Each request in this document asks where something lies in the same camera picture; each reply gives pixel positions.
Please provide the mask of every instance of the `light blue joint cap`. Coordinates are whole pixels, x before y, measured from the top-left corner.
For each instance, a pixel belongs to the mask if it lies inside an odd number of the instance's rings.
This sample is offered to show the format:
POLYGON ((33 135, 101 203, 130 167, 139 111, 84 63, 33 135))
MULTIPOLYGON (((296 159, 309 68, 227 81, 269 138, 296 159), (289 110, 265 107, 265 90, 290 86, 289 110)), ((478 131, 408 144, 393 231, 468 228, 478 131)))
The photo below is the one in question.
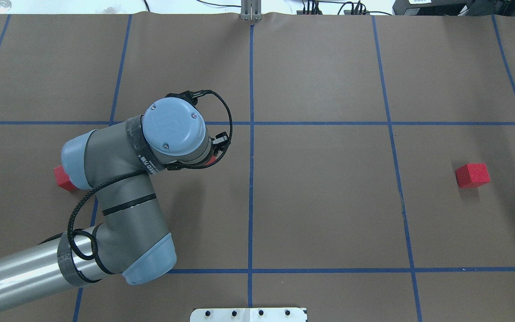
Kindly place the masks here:
POLYGON ((142 284, 168 273, 175 264, 174 242, 168 233, 123 271, 122 276, 131 285, 142 284))
POLYGON ((185 100, 166 97, 154 102, 143 116, 147 142, 160 153, 179 157, 194 152, 206 138, 206 123, 185 100))
POLYGON ((92 188, 84 174, 84 150, 86 149, 86 143, 89 141, 90 135, 94 131, 96 130, 68 140, 61 150, 61 164, 63 165, 63 170, 65 170, 65 173, 69 176, 71 183, 82 190, 92 188))

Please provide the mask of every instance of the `black cable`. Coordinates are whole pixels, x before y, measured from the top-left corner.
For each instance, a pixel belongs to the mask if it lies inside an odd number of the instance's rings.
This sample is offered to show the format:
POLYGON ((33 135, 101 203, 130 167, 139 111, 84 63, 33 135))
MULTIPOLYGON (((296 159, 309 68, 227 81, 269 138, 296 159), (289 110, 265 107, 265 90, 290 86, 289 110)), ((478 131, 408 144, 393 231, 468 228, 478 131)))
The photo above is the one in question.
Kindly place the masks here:
POLYGON ((377 11, 361 12, 361 13, 359 13, 359 14, 366 14, 366 13, 384 13, 384 14, 386 14, 386 15, 388 15, 388 16, 394 16, 394 15, 392 15, 392 14, 388 13, 388 12, 377 12, 377 11))
POLYGON ((59 238, 59 237, 60 237, 60 236, 62 236, 62 235, 63 235, 63 233, 59 233, 59 234, 56 234, 55 236, 51 236, 51 237, 47 238, 46 240, 44 240, 44 241, 42 241, 42 242, 38 243, 38 245, 40 245, 40 244, 42 244, 42 243, 46 243, 46 242, 48 242, 48 241, 56 240, 57 238, 59 238))
POLYGON ((113 179, 110 179, 110 180, 103 182, 100 185, 92 188, 90 191, 88 191, 84 195, 84 197, 82 197, 80 202, 73 209, 73 212, 71 212, 71 217, 69 218, 69 224, 67 225, 67 239, 69 240, 69 245, 71 246, 71 249, 74 251, 75 254, 77 254, 78 257, 80 257, 86 261, 90 261, 90 260, 94 259, 95 255, 97 254, 97 251, 98 251, 97 241, 94 238, 94 236, 92 236, 88 232, 85 232, 82 229, 74 229, 73 228, 73 226, 75 224, 75 218, 77 218, 77 214, 78 214, 79 210, 82 208, 82 206, 84 206, 85 202, 87 202, 87 200, 89 200, 92 195, 97 193, 102 188, 106 188, 106 187, 112 185, 113 183, 117 183, 124 179, 136 177, 137 175, 142 175, 145 173, 147 173, 145 170, 141 170, 141 171, 135 171, 133 173, 119 175, 118 177, 114 177, 113 179), (85 255, 84 253, 82 253, 82 251, 80 251, 79 247, 75 243, 75 236, 77 236, 77 235, 82 235, 82 236, 85 236, 88 239, 90 239, 90 245, 93 250, 93 253, 91 255, 85 255))
POLYGON ((325 1, 325 0, 319 0, 319 2, 324 2, 325 4, 346 4, 346 2, 340 2, 340 1, 325 1))
POLYGON ((241 8, 241 6, 236 6, 235 4, 211 4, 209 2, 205 2, 202 0, 196 0, 197 2, 202 2, 203 4, 210 4, 210 6, 219 6, 219 7, 236 7, 241 8))
POLYGON ((339 8, 339 12, 337 12, 337 16, 339 16, 339 14, 341 14, 341 10, 343 10, 343 7, 345 7, 347 4, 351 4, 351 12, 353 12, 353 6, 354 6, 355 4, 354 4, 354 3, 352 3, 351 1, 348 1, 348 2, 343 3, 343 5, 341 6, 341 8, 339 8))
POLYGON ((229 110, 228 105, 226 104, 225 100, 221 98, 220 95, 218 95, 216 92, 214 92, 211 89, 207 90, 201 90, 200 92, 205 92, 205 94, 212 94, 213 96, 216 96, 220 102, 224 105, 226 112, 228 113, 228 121, 229 121, 229 138, 227 144, 224 146, 222 153, 220 154, 220 157, 217 157, 214 162, 209 163, 208 165, 185 165, 184 163, 166 163, 164 167, 168 170, 175 170, 175 169, 206 169, 211 167, 212 165, 215 165, 218 163, 225 155, 226 151, 229 148, 229 145, 232 142, 232 135, 233 135, 233 121, 232 121, 232 113, 229 110))

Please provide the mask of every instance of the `metal plate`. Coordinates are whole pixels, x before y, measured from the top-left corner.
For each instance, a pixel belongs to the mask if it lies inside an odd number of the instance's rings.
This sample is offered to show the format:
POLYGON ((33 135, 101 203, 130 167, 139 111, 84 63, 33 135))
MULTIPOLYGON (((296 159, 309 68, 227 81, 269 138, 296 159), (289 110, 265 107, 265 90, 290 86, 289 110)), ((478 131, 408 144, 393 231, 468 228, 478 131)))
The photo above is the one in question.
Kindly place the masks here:
POLYGON ((307 308, 195 309, 190 315, 190 322, 210 321, 307 322, 307 308))

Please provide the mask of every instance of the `white metal bracket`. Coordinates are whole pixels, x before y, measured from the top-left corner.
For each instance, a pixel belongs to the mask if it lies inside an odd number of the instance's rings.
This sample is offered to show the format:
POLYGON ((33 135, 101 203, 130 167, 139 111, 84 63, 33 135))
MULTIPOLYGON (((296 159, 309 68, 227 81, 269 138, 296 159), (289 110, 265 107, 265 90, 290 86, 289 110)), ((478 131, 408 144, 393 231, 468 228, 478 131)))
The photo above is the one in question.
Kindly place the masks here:
POLYGON ((262 20, 262 0, 241 0, 240 17, 247 21, 262 20))
POLYGON ((306 308, 195 309, 190 322, 307 322, 306 308))

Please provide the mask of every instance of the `red foam cube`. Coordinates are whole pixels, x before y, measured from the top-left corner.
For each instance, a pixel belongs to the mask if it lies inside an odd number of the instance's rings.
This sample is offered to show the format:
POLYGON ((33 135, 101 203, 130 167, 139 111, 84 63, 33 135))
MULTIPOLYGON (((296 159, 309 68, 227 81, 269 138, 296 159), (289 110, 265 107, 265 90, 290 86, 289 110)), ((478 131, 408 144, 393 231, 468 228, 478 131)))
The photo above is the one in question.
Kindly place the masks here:
POLYGON ((77 189, 75 185, 71 182, 69 175, 65 173, 65 169, 63 169, 62 165, 53 169, 53 173, 55 174, 55 181, 57 181, 57 185, 66 191, 73 191, 77 189))
POLYGON ((456 170, 456 181, 460 188, 476 188, 490 182, 490 175, 484 163, 468 163, 456 170))

